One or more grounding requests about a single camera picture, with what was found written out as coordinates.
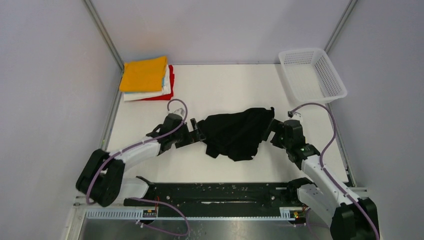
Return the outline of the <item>black t shirt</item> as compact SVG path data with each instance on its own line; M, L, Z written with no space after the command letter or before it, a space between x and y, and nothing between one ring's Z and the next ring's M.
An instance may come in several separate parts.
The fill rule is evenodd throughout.
M214 159L219 155L227 156L234 162L253 160L274 117L273 107L253 107L243 112L208 116L198 122L205 136L205 153Z

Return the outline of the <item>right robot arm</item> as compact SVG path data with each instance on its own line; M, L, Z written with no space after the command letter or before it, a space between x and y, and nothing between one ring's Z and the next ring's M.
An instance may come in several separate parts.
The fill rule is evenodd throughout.
M332 173L323 161L324 154L306 142L299 120L273 119L264 133L266 140L284 149L288 159L306 176L288 183L287 201L306 205L329 227L334 240L379 240L378 212L375 203L362 198Z

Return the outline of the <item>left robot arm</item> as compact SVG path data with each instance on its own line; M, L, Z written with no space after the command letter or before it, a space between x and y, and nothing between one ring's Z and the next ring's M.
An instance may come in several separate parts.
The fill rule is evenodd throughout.
M206 136L200 125L194 118L190 122L192 131L189 131L183 117L169 113L163 123L137 143L112 152L101 148L94 150L75 183L76 189L85 194L90 204L108 207L123 194L125 187L137 186L136 199L144 206L152 204L155 200L154 190L138 178L124 179L124 173L145 160L161 155L172 146L181 148L204 141Z

